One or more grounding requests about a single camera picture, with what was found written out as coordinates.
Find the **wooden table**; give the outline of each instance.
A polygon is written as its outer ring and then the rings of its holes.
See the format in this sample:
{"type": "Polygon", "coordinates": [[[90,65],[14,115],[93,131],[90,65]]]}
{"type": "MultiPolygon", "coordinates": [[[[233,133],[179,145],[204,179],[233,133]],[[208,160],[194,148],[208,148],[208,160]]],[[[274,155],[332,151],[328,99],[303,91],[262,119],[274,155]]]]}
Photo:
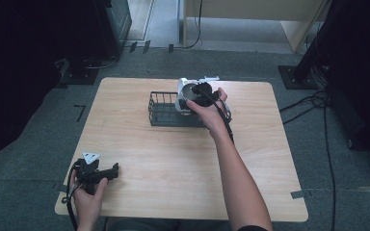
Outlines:
{"type": "MultiPolygon", "coordinates": [[[[119,163],[105,192],[102,216],[227,219],[213,140],[205,128],[150,126],[153,90],[176,91],[177,80],[105,78],[71,163],[101,154],[99,169],[119,163]]],[[[223,87],[239,153],[263,194],[273,221],[305,221],[303,198],[272,86],[210,82],[223,87]]],[[[55,210],[67,215],[60,193],[55,210]]]]}

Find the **person's right hand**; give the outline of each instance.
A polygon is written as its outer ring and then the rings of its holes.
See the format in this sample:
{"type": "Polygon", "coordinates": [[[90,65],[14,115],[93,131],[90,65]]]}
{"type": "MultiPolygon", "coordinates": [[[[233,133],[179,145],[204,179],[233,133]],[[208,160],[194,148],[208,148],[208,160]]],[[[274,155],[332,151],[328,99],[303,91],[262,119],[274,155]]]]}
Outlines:
{"type": "MultiPolygon", "coordinates": [[[[218,88],[219,97],[222,101],[227,100],[227,94],[222,88],[218,88]]],[[[215,105],[211,105],[209,107],[201,107],[197,103],[192,100],[186,101],[187,106],[194,112],[196,112],[205,126],[209,129],[210,135],[215,139],[222,133],[226,133],[226,127],[223,119],[219,115],[218,109],[215,105]]],[[[216,101],[216,104],[222,109],[225,114],[225,105],[220,101],[216,101]]]]}
{"type": "MultiPolygon", "coordinates": [[[[75,184],[76,170],[71,173],[70,185],[75,184]]],[[[79,217],[77,230],[93,230],[97,218],[100,216],[100,211],[103,202],[103,194],[107,187],[107,178],[101,179],[98,183],[97,190],[94,195],[86,193],[81,188],[76,189],[73,194],[74,204],[79,217]]]]}

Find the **forearm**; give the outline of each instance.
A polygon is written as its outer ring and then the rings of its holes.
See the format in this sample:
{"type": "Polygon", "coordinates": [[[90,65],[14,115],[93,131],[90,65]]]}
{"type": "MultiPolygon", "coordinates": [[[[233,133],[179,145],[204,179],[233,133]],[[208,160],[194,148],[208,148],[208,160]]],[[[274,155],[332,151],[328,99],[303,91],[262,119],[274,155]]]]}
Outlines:
{"type": "Polygon", "coordinates": [[[232,230],[250,224],[272,230],[266,204],[228,134],[216,133],[213,138],[218,150],[225,205],[232,230]]]}
{"type": "Polygon", "coordinates": [[[77,231],[93,231],[94,228],[90,228],[90,227],[80,227],[78,226],[77,227],[77,231]]]}

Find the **power cord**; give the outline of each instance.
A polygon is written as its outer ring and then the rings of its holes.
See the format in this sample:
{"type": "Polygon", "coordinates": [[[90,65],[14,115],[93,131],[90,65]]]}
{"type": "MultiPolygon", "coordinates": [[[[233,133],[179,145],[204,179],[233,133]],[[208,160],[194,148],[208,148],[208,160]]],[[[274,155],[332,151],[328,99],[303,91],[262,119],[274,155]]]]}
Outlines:
{"type": "Polygon", "coordinates": [[[325,91],[323,91],[323,90],[317,91],[313,95],[305,97],[305,98],[301,99],[300,101],[298,101],[297,103],[294,103],[294,104],[291,104],[287,107],[284,107],[284,108],[280,109],[279,111],[284,112],[284,111],[286,111],[288,109],[291,109],[291,108],[294,108],[297,105],[302,104],[304,102],[311,102],[312,103],[313,106],[311,108],[309,108],[309,109],[299,113],[298,115],[294,116],[293,118],[283,122],[283,124],[286,124],[286,123],[291,122],[294,119],[296,119],[296,118],[298,118],[302,115],[305,115],[306,113],[308,113],[309,111],[311,111],[315,108],[323,108],[324,109],[323,110],[324,111],[324,136],[325,136],[325,141],[326,141],[326,151],[327,151],[327,157],[328,157],[328,160],[329,160],[331,183],[332,183],[331,231],[333,231],[333,230],[335,230],[336,185],[335,185],[335,175],[334,175],[334,171],[333,171],[333,168],[332,168],[332,162],[331,162],[329,132],[328,132],[328,126],[327,126],[327,107],[329,105],[330,99],[327,96],[318,96],[318,94],[320,94],[320,93],[325,93],[325,91]]]}
{"type": "Polygon", "coordinates": [[[197,40],[194,42],[194,44],[190,45],[190,46],[187,46],[187,47],[175,47],[176,49],[191,49],[192,47],[194,47],[198,41],[200,40],[200,18],[202,16],[202,5],[203,5],[203,0],[200,0],[200,4],[199,4],[199,16],[198,16],[198,25],[197,25],[197,28],[198,28],[198,37],[197,37],[197,40]]]}
{"type": "Polygon", "coordinates": [[[313,64],[311,66],[311,74],[316,78],[316,80],[325,88],[329,81],[325,77],[323,71],[319,70],[319,67],[317,64],[313,64]]]}
{"type": "Polygon", "coordinates": [[[108,217],[104,219],[104,225],[103,225],[103,231],[107,231],[107,223],[108,223],[108,217]]]}
{"type": "Polygon", "coordinates": [[[74,230],[77,230],[77,220],[76,217],[74,216],[73,208],[71,207],[71,197],[73,196],[74,192],[81,187],[79,186],[72,186],[74,189],[70,191],[70,180],[71,180],[71,173],[73,170],[76,169],[76,163],[73,164],[73,166],[70,169],[70,172],[68,173],[68,178],[67,178],[67,185],[66,185],[66,198],[62,200],[63,203],[66,203],[67,206],[67,211],[68,211],[68,216],[70,217],[71,223],[73,224],[74,230]]]}
{"type": "Polygon", "coordinates": [[[107,67],[112,66],[117,61],[118,58],[119,58],[119,56],[116,56],[111,63],[106,64],[106,65],[98,65],[98,66],[95,66],[95,65],[86,65],[85,68],[86,69],[102,69],[102,68],[107,68],[107,67]]]}
{"type": "Polygon", "coordinates": [[[218,104],[216,103],[215,100],[212,99],[212,97],[206,93],[205,91],[199,89],[198,92],[202,93],[206,98],[208,98],[213,105],[215,105],[216,109],[218,110],[218,113],[219,115],[221,116],[222,120],[224,121],[224,124],[225,124],[225,127],[226,127],[226,130],[227,130],[227,133],[229,134],[229,137],[230,137],[230,140],[235,143],[234,139],[233,139],[233,132],[232,132],[232,129],[230,128],[230,121],[231,121],[231,112],[230,110],[227,109],[227,105],[224,103],[224,101],[218,97],[218,100],[222,102],[222,104],[224,105],[225,109],[226,109],[226,115],[224,114],[224,112],[222,111],[222,109],[218,106],[218,104]]]}

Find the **sleeve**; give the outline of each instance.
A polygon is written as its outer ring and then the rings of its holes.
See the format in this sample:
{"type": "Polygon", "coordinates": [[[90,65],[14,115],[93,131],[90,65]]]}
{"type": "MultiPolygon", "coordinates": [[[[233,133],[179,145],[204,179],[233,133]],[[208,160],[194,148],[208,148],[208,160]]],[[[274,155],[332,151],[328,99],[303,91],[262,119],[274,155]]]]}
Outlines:
{"type": "Polygon", "coordinates": [[[248,225],[240,228],[238,231],[266,231],[266,229],[256,225],[248,225]]]}

